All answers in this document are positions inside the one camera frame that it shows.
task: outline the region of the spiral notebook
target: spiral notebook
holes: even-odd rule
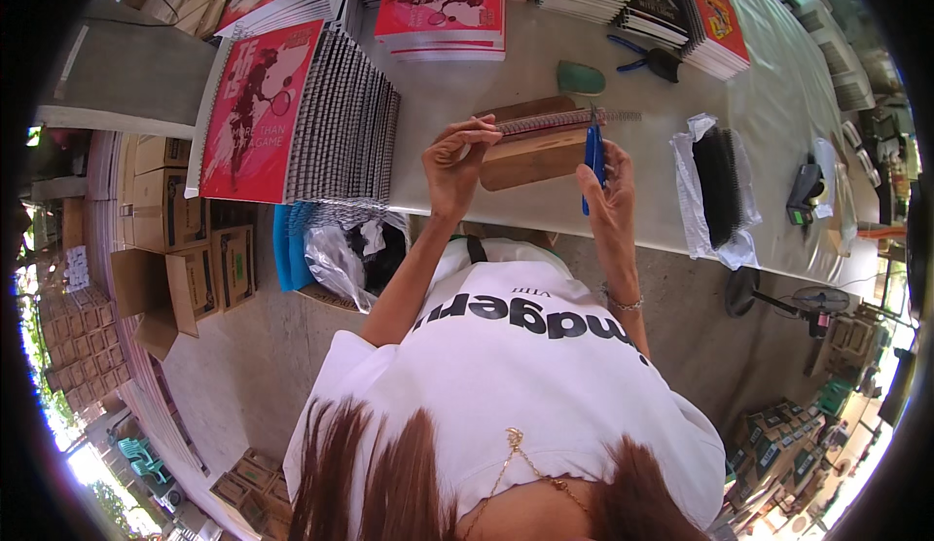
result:
[[[225,40],[208,86],[185,197],[385,208],[399,93],[346,33]]]

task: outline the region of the black cable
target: black cable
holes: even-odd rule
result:
[[[161,24],[147,24],[142,21],[128,21],[128,20],[114,20],[113,18],[98,18],[96,16],[84,16],[85,20],[96,20],[96,21],[112,21],[116,24],[127,24],[130,26],[145,26],[146,28],[167,28],[169,26],[175,26],[181,21],[181,16],[179,12],[172,7],[172,4],[169,4],[168,0],[162,0],[162,2],[169,7],[169,10],[172,10],[172,13],[175,14],[176,20],[171,23],[161,23]]]

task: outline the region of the tree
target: tree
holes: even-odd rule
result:
[[[98,503],[112,522],[120,527],[121,531],[128,537],[139,535],[126,520],[126,513],[129,511],[123,503],[123,499],[103,480],[97,480],[88,485],[88,489],[97,498]]]

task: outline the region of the blue pliers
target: blue pliers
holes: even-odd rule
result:
[[[590,126],[587,128],[587,144],[584,151],[584,163],[593,170],[601,188],[606,186],[606,170],[603,163],[603,135],[600,131],[600,122],[597,120],[597,108],[590,104]],[[584,216],[590,217],[590,207],[587,198],[581,197]]]

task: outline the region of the concrete pillar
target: concrete pillar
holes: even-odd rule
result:
[[[59,53],[36,123],[192,139],[216,49],[111,0],[92,0]]]

